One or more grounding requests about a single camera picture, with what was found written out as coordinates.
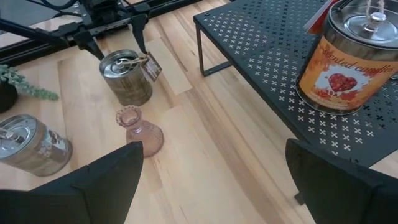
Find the green plant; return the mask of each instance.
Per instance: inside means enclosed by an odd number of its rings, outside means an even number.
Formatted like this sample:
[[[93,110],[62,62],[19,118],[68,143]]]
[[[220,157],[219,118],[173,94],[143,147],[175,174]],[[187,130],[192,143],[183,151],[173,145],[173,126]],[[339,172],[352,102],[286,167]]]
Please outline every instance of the green plant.
[[[0,65],[0,80],[8,80],[20,93],[25,95],[35,96],[44,100],[59,99],[56,93],[31,85],[25,80],[25,76],[18,74],[15,68],[8,67],[7,65]]]

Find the perforated metal tabletop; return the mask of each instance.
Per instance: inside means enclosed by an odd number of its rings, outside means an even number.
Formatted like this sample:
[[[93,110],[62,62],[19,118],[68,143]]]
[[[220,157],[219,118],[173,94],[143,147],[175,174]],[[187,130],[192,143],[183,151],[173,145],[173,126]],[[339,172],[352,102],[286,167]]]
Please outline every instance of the perforated metal tabletop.
[[[295,89],[315,41],[303,25],[324,2],[239,0],[194,21],[299,139],[369,167],[397,149],[398,83],[386,83],[348,116],[313,110]]]

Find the wooden tin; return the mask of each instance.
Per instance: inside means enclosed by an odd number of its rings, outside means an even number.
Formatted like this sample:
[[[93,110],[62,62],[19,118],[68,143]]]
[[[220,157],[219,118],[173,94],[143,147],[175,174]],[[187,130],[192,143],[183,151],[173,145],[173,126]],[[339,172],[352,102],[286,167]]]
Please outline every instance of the wooden tin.
[[[72,156],[70,141],[33,116],[10,117],[0,122],[0,128],[10,134],[0,138],[2,163],[45,177],[62,169]]]
[[[99,70],[123,106],[140,106],[152,96],[152,86],[139,64],[123,65],[138,58],[133,50],[118,50],[102,59]]]

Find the pink glass vase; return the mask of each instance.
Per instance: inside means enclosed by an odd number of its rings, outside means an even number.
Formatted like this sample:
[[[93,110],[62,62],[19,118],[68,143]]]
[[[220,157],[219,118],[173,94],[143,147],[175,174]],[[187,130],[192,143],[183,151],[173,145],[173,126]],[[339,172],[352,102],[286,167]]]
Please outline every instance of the pink glass vase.
[[[141,110],[136,106],[125,106],[116,114],[116,122],[127,129],[126,141],[142,141],[144,157],[150,157],[159,152],[164,143],[162,130],[141,119]]]

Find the black pot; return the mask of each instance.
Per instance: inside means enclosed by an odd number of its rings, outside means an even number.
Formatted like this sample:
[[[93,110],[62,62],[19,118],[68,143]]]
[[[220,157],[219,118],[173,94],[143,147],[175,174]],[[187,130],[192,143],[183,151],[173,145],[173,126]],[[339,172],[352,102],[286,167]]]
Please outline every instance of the black pot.
[[[18,92],[15,86],[6,81],[0,80],[0,113],[6,112],[18,99]]]

